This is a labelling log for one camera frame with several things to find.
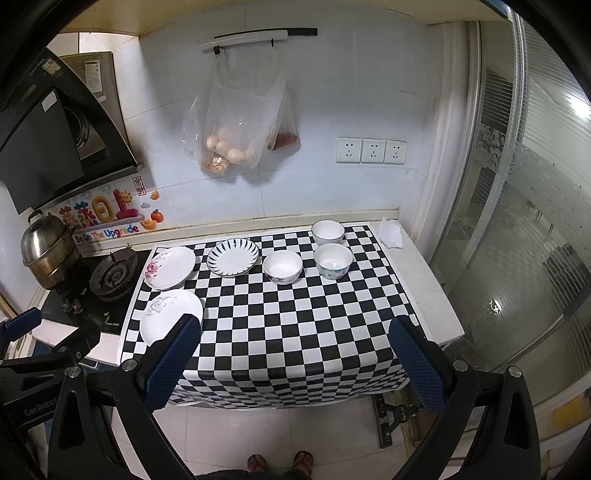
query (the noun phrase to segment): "checkered tablecloth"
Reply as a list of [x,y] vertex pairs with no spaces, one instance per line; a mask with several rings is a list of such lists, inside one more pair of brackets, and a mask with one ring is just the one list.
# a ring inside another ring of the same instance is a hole
[[[195,252],[194,271],[182,288],[204,302],[204,318],[201,344],[170,401],[282,407],[406,384],[388,342],[388,325],[392,314],[408,314],[417,326],[420,318],[368,225],[345,226],[345,244],[355,260],[337,281],[320,276],[310,228],[248,238],[261,256],[248,274],[236,278],[218,277],[207,268],[207,254],[222,238],[177,244]],[[281,249],[303,259],[304,270],[292,285],[278,286],[262,273],[264,258]],[[153,249],[148,262],[164,250]],[[148,302],[161,292],[142,279],[121,333],[120,362],[140,359],[147,348],[139,324]]]

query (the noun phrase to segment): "stainless steel pot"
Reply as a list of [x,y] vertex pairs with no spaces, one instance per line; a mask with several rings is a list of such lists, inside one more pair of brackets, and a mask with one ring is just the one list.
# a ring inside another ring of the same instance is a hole
[[53,215],[31,224],[37,215],[43,215],[42,211],[35,210],[29,215],[29,227],[21,238],[22,263],[31,270],[39,285],[51,290],[70,276],[80,252],[70,227]]

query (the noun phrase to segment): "electrical outlet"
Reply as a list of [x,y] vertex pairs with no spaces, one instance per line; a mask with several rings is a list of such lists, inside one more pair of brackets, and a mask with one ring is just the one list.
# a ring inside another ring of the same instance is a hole
[[338,163],[359,163],[361,159],[360,138],[336,139],[336,161]]
[[364,138],[363,149],[361,151],[361,163],[384,163],[385,150],[385,140]]
[[406,142],[401,142],[399,140],[388,140],[386,142],[386,157],[384,159],[384,163],[404,165],[405,156]]

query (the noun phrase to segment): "blue gripper pad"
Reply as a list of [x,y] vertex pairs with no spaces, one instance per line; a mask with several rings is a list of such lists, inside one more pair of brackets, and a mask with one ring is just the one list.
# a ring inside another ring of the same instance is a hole
[[201,325],[197,317],[188,313],[181,320],[189,318],[170,347],[162,354],[152,371],[146,376],[143,401],[149,412],[164,408],[178,379],[201,341]]
[[390,322],[388,340],[423,406],[438,413],[445,410],[447,395],[443,379],[397,318]]
[[9,342],[15,342],[39,325],[41,325],[41,310],[33,307],[18,317],[4,322],[4,338]]

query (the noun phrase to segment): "gas stove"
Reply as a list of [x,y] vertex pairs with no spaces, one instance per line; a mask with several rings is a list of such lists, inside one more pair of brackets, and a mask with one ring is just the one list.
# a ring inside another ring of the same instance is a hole
[[75,327],[96,323],[101,332],[121,333],[134,288],[150,250],[118,250],[84,257],[68,282],[51,290],[43,318]]

